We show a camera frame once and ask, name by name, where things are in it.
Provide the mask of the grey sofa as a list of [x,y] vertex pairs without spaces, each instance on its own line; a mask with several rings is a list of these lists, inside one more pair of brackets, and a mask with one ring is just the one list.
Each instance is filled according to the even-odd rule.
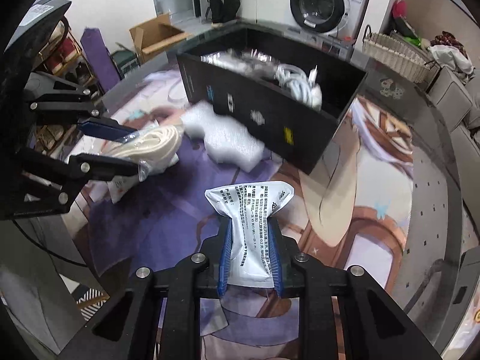
[[479,76],[463,84],[442,68],[428,92],[448,127],[465,205],[479,225]]

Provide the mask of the purple rolled mat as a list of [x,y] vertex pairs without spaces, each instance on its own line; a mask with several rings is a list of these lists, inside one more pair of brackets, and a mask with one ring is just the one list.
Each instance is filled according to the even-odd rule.
[[85,28],[80,42],[103,91],[106,93],[113,89],[120,82],[120,75],[103,41],[100,30],[98,28]]

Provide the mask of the white foam wrap piece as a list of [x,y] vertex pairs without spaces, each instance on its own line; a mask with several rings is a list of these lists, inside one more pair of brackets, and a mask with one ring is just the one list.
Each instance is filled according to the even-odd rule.
[[218,115],[205,101],[196,103],[181,115],[185,134],[203,140],[207,154],[218,164],[234,164],[245,172],[263,158],[264,143],[248,133],[236,119]]

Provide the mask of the white medicine sachet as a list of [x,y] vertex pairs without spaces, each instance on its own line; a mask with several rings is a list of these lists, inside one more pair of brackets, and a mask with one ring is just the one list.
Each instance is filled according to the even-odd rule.
[[268,219],[294,195],[294,187],[283,181],[232,184],[205,191],[205,198],[216,213],[232,219],[228,285],[273,288]]

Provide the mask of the white washing machine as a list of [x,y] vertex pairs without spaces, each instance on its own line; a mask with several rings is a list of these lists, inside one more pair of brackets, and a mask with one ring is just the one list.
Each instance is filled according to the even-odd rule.
[[357,38],[368,0],[289,0],[289,21],[344,41]]

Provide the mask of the woven wicker basket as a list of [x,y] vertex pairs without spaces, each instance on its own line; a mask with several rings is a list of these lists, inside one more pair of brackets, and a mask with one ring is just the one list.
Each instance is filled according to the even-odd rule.
[[422,83],[431,70],[432,62],[418,49],[385,34],[373,33],[369,24],[364,30],[362,51],[416,84]]

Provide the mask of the pile of clothes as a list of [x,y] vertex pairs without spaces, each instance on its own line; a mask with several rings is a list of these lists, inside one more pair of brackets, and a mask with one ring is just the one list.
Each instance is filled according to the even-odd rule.
[[391,20],[394,30],[408,43],[420,48],[429,55],[441,68],[453,71],[464,83],[474,77],[475,67],[465,47],[447,31],[442,31],[433,40],[420,38],[406,19],[406,3],[395,0],[391,8]]

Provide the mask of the brown cardboard box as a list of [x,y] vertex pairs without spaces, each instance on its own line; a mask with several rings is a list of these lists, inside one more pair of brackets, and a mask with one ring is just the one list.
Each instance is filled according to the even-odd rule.
[[189,37],[187,32],[171,24],[168,13],[132,27],[129,33],[141,64]]

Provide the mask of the dark green box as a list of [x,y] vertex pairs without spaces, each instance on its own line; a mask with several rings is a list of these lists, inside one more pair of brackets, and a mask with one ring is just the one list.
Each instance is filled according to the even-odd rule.
[[137,55],[129,49],[118,49],[111,54],[111,57],[121,79],[140,67]]

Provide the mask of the black cardboard box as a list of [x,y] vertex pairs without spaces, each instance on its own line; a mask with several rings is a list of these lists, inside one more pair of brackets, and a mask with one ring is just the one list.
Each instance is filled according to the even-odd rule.
[[[271,80],[232,72],[202,61],[212,53],[257,50],[281,63],[317,69],[322,105],[315,111]],[[182,41],[176,48],[189,102],[210,102],[218,115],[232,116],[272,152],[309,174],[333,139],[367,73],[355,65],[246,21],[227,24]]]

